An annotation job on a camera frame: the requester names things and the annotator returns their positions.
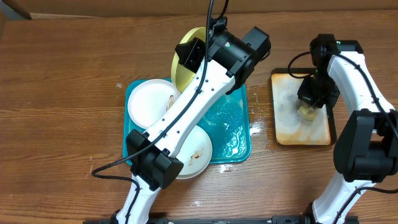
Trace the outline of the yellow-green plate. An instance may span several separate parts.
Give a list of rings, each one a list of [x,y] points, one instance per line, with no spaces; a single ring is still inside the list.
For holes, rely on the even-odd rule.
[[[187,43],[188,41],[193,40],[194,37],[198,37],[200,40],[205,41],[205,32],[205,27],[193,28],[183,36],[180,43]],[[177,53],[174,53],[171,66],[171,79],[176,89],[182,93],[186,87],[189,86],[196,73],[179,64],[178,60],[179,57]]]

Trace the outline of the yellow sponge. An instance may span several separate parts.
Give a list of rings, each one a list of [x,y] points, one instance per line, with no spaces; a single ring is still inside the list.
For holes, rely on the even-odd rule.
[[[298,114],[304,120],[314,121],[316,117],[316,110],[309,105],[303,105],[298,109]]]

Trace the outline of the white plate with sauce streak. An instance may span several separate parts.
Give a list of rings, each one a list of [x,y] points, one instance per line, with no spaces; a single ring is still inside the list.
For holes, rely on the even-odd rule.
[[[147,129],[176,102],[180,92],[165,79],[138,80],[129,85],[127,113],[138,127]]]

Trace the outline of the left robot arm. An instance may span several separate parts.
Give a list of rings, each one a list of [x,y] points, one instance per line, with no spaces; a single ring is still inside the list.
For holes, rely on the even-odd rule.
[[[183,169],[177,159],[188,135],[209,108],[223,95],[240,88],[254,67],[271,49],[268,34],[253,27],[242,39],[226,29],[207,30],[178,44],[179,63],[195,72],[170,109],[144,132],[133,129],[125,138],[131,161],[131,189],[116,223],[146,223],[159,193]]]

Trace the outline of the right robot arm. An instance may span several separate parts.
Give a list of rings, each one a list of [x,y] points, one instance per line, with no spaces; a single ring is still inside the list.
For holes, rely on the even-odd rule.
[[[298,98],[311,108],[334,107],[343,97],[349,119],[333,150],[335,174],[301,223],[357,223],[347,214],[367,191],[395,194],[375,185],[397,173],[397,110],[383,97],[356,40],[319,34],[307,52],[316,70],[302,78]]]

